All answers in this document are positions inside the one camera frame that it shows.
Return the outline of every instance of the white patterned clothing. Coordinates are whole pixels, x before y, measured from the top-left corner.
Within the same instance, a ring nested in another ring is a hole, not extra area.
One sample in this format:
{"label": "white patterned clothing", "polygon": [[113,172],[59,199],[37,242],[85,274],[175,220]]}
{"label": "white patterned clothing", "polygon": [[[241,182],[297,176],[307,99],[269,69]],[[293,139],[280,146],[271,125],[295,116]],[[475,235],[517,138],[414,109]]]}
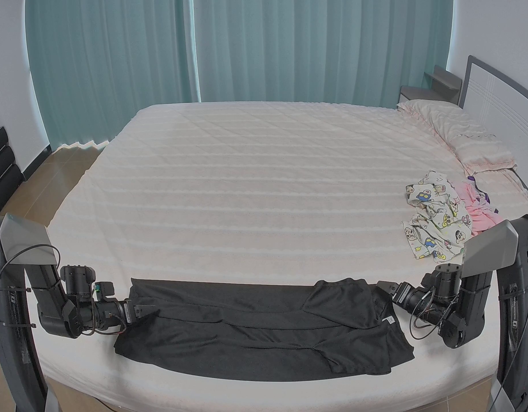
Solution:
{"label": "white patterned clothing", "polygon": [[432,255],[442,263],[458,255],[472,235],[472,219],[447,177],[430,171],[406,192],[407,202],[418,212],[402,222],[414,256]]}

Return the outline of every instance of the pillow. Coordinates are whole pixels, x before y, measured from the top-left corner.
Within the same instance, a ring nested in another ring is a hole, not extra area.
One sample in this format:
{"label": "pillow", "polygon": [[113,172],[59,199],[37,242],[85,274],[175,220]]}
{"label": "pillow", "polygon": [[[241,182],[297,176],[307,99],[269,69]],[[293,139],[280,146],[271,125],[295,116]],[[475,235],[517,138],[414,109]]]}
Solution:
{"label": "pillow", "polygon": [[510,150],[459,106],[441,100],[409,100],[398,105],[426,121],[445,141],[469,175],[515,168]]}

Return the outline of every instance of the baseboard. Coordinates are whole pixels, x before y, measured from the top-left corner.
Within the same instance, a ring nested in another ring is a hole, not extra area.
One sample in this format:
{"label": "baseboard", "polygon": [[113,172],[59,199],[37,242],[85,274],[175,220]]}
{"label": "baseboard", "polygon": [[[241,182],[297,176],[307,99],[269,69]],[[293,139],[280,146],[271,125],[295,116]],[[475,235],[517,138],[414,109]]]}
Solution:
{"label": "baseboard", "polygon": [[37,168],[42,165],[42,162],[44,162],[46,158],[51,154],[52,148],[50,148],[50,145],[48,145],[45,149],[41,151],[41,154],[35,157],[35,160],[32,161],[29,166],[25,169],[25,171],[23,172],[24,180],[27,180],[29,177],[31,177],[33,173],[37,170]]}

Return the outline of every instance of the floor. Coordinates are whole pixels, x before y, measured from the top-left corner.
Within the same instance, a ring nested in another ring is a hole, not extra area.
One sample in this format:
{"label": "floor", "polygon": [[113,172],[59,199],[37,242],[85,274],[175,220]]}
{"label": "floor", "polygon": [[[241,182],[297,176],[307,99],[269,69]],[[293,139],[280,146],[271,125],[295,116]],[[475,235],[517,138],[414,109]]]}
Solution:
{"label": "floor", "polygon": [[[20,185],[1,214],[26,217],[48,225],[63,199],[77,184],[84,172],[96,160],[100,151],[96,148],[64,148],[50,155],[27,182]],[[61,404],[63,412],[106,412],[92,397],[63,384],[49,380]],[[483,379],[454,395],[412,409],[410,412],[484,412],[487,407],[490,377]],[[112,406],[115,410],[126,410]],[[0,368],[0,411],[12,412],[14,403]]]}

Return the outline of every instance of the folded black clothing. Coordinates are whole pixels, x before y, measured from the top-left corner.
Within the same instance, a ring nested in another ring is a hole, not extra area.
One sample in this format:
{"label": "folded black clothing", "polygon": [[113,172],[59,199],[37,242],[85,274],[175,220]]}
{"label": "folded black clothing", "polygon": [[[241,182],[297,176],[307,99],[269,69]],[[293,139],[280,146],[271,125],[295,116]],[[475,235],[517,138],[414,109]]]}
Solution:
{"label": "folded black clothing", "polygon": [[412,360],[391,297],[365,280],[314,286],[132,279],[134,304],[159,311],[115,352],[179,373],[305,381],[387,374]]}

